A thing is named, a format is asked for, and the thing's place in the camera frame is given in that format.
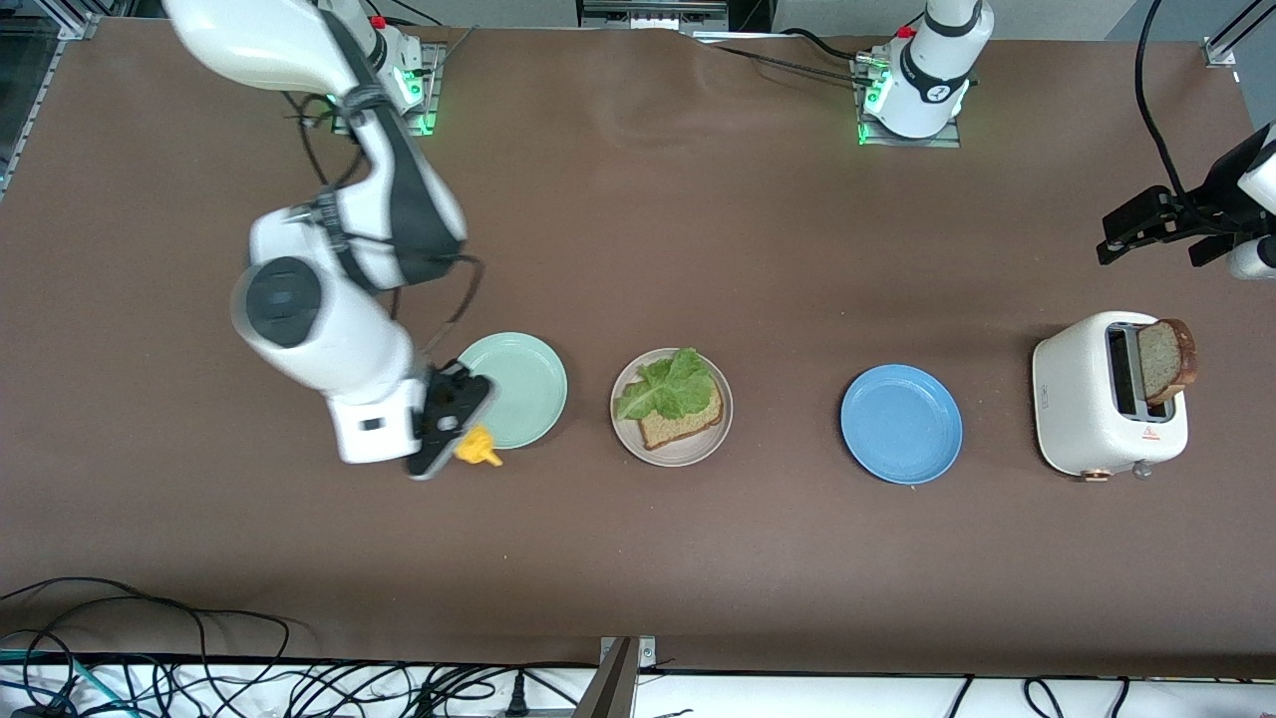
green plate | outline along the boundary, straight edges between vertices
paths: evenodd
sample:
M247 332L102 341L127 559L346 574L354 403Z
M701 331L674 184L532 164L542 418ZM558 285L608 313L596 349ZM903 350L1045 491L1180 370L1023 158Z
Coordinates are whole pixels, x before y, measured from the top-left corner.
M461 352L461 363L496 385L496 402L478 421L496 449L519 449L545 436L567 407L567 370L535 335L485 335Z

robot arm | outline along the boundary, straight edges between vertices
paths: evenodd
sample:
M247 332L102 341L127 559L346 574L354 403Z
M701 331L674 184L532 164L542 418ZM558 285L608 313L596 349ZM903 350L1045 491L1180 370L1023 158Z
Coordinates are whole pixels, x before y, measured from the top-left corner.
M1276 278L1276 128L1268 124L1220 157L1201 186L1176 196L1145 189L1104 217L1100 264L1131 249L1203 236L1188 247L1192 265L1228 256L1236 278Z
M938 134L961 111L970 70L991 34L984 0L929 0L916 34L886 46L888 74L865 111L901 136Z
M362 28L371 26L361 13L342 17L357 0L342 1L342 13L302 0L165 0L165 8L186 48L222 77L336 97L371 170L253 224L232 323L268 363L324 395L343 460L420 459L429 444L413 469L422 478L445 460L463 422L444 422L443 441L422 429L440 379L417 366L407 332L374 296L445 274L466 224L367 61ZM476 394L467 418L481 414L486 394Z

sandwich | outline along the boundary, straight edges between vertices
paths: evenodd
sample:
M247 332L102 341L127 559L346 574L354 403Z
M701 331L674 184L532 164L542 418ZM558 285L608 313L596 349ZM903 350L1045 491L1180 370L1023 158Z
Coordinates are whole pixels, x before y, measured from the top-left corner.
M694 348L638 367L639 381L616 400L616 418L638 422L643 446L656 451L693 437L722 421L722 390Z

lettuce leaf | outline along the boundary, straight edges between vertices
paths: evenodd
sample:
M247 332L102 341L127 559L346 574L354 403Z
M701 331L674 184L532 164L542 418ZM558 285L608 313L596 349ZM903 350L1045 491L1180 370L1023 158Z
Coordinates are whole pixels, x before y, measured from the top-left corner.
M681 420L708 408L713 400L713 377L694 348L679 348L672 357L638 367L641 381L625 388L616 400L616 417L642 420L652 412L666 420Z

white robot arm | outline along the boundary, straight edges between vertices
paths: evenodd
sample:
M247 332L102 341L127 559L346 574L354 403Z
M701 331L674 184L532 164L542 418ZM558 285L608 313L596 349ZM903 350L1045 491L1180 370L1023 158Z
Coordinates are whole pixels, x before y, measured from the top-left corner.
M302 0L165 0L165 8L186 48L222 77L337 98L371 171L253 224L232 323L267 362L324 395L343 460L410 457L413 477L427 478L491 388L481 377L467 383L459 366L434 375L419 366L407 332L373 298L445 274L462 258L466 224L367 61L364 29L373 28L348 10L353 3L343 13ZM441 413L427 407L435 389L450 404ZM441 429L426 426L431 414Z
M993 36L993 9L984 0L929 0L921 27L891 40L882 87L865 102L891 131L933 136L961 111L970 70Z

